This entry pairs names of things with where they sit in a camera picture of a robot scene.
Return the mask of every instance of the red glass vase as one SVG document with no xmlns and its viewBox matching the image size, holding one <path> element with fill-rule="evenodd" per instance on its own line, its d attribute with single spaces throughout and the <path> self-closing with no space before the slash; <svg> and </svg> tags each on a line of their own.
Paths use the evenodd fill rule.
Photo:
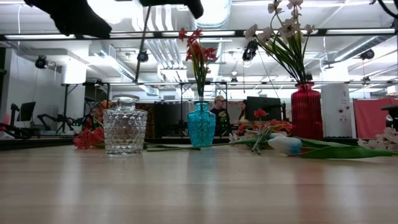
<svg viewBox="0 0 398 224">
<path fill-rule="evenodd" d="M 293 136 L 307 139 L 323 139 L 321 94 L 312 90 L 313 83 L 298 83 L 298 91 L 292 94 Z"/>
</svg>

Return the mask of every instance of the table surface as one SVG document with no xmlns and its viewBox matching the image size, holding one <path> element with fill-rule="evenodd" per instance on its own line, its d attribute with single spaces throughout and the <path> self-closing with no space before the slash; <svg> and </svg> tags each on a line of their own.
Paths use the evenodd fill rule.
<svg viewBox="0 0 398 224">
<path fill-rule="evenodd" d="M 0 152 L 0 223 L 398 223 L 398 157 L 310 160 L 238 147 L 107 157 Z"/>
</svg>

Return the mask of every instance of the blue vase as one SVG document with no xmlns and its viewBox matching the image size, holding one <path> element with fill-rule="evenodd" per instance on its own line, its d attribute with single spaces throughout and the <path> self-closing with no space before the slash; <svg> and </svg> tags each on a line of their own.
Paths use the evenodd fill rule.
<svg viewBox="0 0 398 224">
<path fill-rule="evenodd" d="M 196 101 L 196 110 L 188 114 L 189 137 L 193 146 L 212 144 L 216 129 L 216 115 L 208 111 L 209 102 Z"/>
</svg>

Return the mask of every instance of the computer monitor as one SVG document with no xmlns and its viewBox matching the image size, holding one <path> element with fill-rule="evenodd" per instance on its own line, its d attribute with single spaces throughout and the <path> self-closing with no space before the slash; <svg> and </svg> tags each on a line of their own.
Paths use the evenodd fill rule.
<svg viewBox="0 0 398 224">
<path fill-rule="evenodd" d="M 281 103 L 279 98 L 266 98 L 266 97 L 253 97 L 248 96 L 248 104 L 246 119 L 249 121 L 258 121 L 258 118 L 254 117 L 254 112 L 258 109 L 263 109 L 267 116 L 261 118 L 261 121 L 270 121 L 276 119 L 282 120 Z"/>
<path fill-rule="evenodd" d="M 24 103 L 19 109 L 17 121 L 31 121 L 33 117 L 33 110 L 35 110 L 36 102 Z"/>
</svg>

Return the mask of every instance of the ceiling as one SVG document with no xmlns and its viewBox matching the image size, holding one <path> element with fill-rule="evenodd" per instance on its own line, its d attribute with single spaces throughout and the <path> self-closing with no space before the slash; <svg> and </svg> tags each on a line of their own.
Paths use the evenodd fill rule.
<svg viewBox="0 0 398 224">
<path fill-rule="evenodd" d="M 46 34 L 57 32 L 51 18 L 37 8 L 29 6 L 21 6 L 20 4 L 11 4 L 14 0 L 0 0 L 0 34 Z M 142 16 L 135 9 L 133 2 L 116 2 L 113 0 L 95 0 L 93 8 L 98 10 L 98 14 L 106 17 L 113 28 L 113 32 L 132 32 L 135 30 L 132 21 L 136 21 L 138 17 Z M 209 14 L 217 14 L 217 8 L 206 8 L 206 2 L 209 0 L 202 0 L 205 5 L 205 10 Z M 265 28 L 269 25 L 272 15 L 267 11 L 267 4 L 270 1 L 262 0 L 232 0 L 227 29 L 247 29 L 254 23 L 259 25 L 259 28 Z M 290 17 L 290 11 L 286 8 L 287 0 L 282 1 L 282 8 L 286 12 L 282 13 L 283 18 Z M 392 18 L 387 15 L 380 7 L 375 4 L 370 6 L 368 0 L 345 0 L 345 1 L 329 1 L 329 0 L 305 0 L 303 9 L 300 12 L 303 16 L 300 17 L 300 23 L 315 24 L 318 28 L 374 28 L 374 27 L 389 27 Z M 393 11 L 394 5 L 389 3 L 387 6 Z M 152 24 L 154 29 L 157 29 L 155 21 L 157 19 L 156 9 L 152 9 Z M 167 18 L 162 14 L 163 26 L 166 27 Z M 185 8 L 182 6 L 173 7 L 171 9 L 171 25 L 173 30 L 179 30 L 181 27 L 186 29 L 192 28 L 192 18 Z M 363 37 L 311 37 L 305 54 L 305 62 L 309 63 L 310 71 L 314 80 L 325 80 L 329 72 L 326 72 L 324 65 L 320 64 L 326 60 L 326 55 L 330 57 L 333 53 L 339 52 L 351 44 L 357 42 Z M 162 41 L 156 44 L 157 50 L 161 50 Z M 290 81 L 288 73 L 284 71 L 281 66 L 268 57 L 264 52 L 257 54 L 254 57 L 250 67 L 244 67 L 241 60 L 241 54 L 247 41 L 244 38 L 230 38 L 224 40 L 220 45 L 220 60 L 217 64 L 212 65 L 212 72 L 209 75 L 209 80 L 212 81 L 230 81 L 232 72 L 237 73 L 238 81 L 259 82 L 268 81 L 271 79 L 275 82 Z M 68 41 L 26 41 L 21 42 L 21 50 L 26 54 L 33 54 L 36 49 L 67 49 L 73 54 L 79 56 L 84 61 L 88 62 L 87 77 L 102 78 L 108 82 L 122 82 L 122 76 L 112 66 L 104 63 L 101 58 L 94 54 L 99 53 L 101 49 L 108 49 L 111 45 L 116 50 L 116 58 L 123 66 L 131 72 L 136 71 L 137 67 L 137 53 L 140 46 L 140 40 L 68 40 Z M 11 47 L 14 47 L 16 42 L 11 42 Z M 186 45 L 177 41 L 177 48 L 183 65 L 187 68 L 188 80 L 193 79 L 193 72 L 190 62 L 185 62 Z M 359 59 L 351 58 L 343 63 L 334 64 L 334 67 L 346 67 L 348 74 L 336 74 L 334 80 L 362 80 L 364 74 L 371 74 L 375 76 L 372 80 L 393 80 L 397 74 L 397 40 L 392 37 L 389 40 L 372 48 L 376 56 L 369 61 L 363 62 Z M 170 80 L 162 80 L 159 76 L 158 61 L 149 50 L 149 61 L 141 64 L 140 77 L 145 82 L 164 82 Z M 362 85 L 351 85 L 350 88 L 355 91 L 356 88 L 361 91 L 376 91 L 383 92 L 389 85 L 375 85 L 362 89 Z M 258 89 L 272 88 L 269 85 L 236 85 L 230 86 L 230 89 L 248 89 L 253 92 L 258 92 Z M 293 85 L 276 85 L 278 91 L 284 89 L 294 89 Z M 127 87 L 116 88 L 117 91 L 136 91 L 138 88 Z"/>
</svg>

